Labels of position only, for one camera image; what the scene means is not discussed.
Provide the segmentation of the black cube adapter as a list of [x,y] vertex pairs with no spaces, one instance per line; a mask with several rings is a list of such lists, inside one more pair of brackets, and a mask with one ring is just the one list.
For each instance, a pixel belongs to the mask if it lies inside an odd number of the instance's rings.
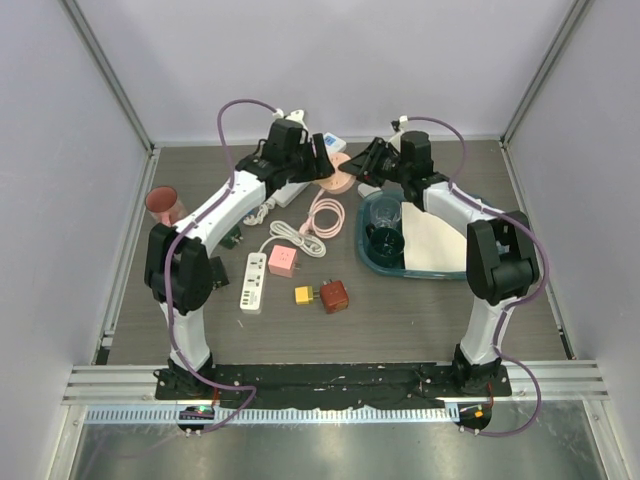
[[218,290],[227,286],[230,281],[226,268],[220,256],[215,256],[209,259],[209,264],[212,271],[213,289]]

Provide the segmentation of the white plug adapter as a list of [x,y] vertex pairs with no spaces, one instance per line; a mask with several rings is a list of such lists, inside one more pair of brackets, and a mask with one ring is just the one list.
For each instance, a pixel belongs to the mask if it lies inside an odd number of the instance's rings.
[[357,187],[357,192],[359,196],[362,198],[366,198],[367,196],[373,193],[379,192],[380,190],[381,190],[380,187],[374,187],[364,183],[359,184]]

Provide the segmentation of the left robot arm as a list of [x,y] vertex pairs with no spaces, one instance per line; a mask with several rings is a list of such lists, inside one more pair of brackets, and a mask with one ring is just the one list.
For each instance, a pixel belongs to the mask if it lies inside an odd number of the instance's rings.
[[230,178],[192,214],[149,234],[144,283],[167,322],[170,365],[182,371],[179,388],[205,397],[213,385],[212,354],[204,333],[204,305],[213,290],[210,255],[251,210],[278,190],[324,180],[335,172],[330,158],[343,149],[326,134],[309,134],[291,119],[277,119],[257,149],[232,166]]

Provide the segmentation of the green dragon cube adapter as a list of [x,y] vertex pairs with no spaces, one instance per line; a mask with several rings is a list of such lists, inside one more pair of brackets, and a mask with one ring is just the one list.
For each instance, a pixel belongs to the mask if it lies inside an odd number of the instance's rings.
[[239,225],[231,228],[220,240],[220,245],[225,249],[232,250],[243,241],[242,231]]

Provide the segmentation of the yellow usb plug adapter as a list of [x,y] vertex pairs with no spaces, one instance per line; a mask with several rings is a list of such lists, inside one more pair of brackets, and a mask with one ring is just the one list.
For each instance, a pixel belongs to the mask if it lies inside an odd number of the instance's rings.
[[309,305],[319,298],[319,292],[312,286],[299,286],[294,289],[294,301],[297,305]]

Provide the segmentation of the long white power strip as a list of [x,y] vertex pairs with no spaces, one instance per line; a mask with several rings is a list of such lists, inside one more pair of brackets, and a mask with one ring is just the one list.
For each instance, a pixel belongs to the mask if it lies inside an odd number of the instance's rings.
[[[346,150],[347,142],[341,137],[334,135],[333,133],[325,133],[323,135],[323,139],[328,154],[340,153]],[[277,190],[267,200],[267,203],[271,206],[286,208],[309,185],[309,182],[287,184],[281,189]]]

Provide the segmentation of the pink cube adapter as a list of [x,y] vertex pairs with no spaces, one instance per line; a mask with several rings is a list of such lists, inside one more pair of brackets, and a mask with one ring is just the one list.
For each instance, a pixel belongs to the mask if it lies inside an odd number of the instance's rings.
[[273,275],[292,278],[297,264],[297,257],[297,249],[275,245],[268,259],[268,270]]

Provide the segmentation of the small white usb power strip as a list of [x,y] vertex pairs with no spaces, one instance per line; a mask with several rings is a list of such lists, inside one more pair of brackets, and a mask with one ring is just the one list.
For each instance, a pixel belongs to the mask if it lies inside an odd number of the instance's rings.
[[260,314],[266,278],[267,256],[262,252],[252,252],[247,257],[239,301],[245,314]]

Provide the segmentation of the pink round socket base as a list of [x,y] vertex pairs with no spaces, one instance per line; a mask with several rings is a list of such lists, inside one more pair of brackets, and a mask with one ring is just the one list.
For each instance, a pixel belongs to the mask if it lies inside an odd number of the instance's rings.
[[348,191],[354,185],[356,179],[353,175],[341,171],[339,167],[350,159],[351,157],[344,152],[331,154],[329,160],[334,167],[334,173],[327,178],[316,180],[315,184],[326,192],[334,195],[343,194]]

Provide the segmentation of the red carp cube adapter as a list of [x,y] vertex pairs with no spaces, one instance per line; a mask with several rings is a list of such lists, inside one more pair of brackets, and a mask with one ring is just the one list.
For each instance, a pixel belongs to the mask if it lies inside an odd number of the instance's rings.
[[330,280],[323,284],[319,296],[327,314],[337,313],[349,306],[349,296],[341,280]]

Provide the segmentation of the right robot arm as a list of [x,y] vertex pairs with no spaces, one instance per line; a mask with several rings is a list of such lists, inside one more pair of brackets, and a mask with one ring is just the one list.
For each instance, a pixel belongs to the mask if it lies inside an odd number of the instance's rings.
[[421,131],[403,132],[391,141],[375,138],[340,169],[370,186],[399,184],[408,202],[465,237],[466,280],[474,303],[467,331],[455,348],[451,380],[460,393],[477,393],[497,377],[502,330],[539,279],[526,215],[492,210],[460,191],[436,171],[429,136]]

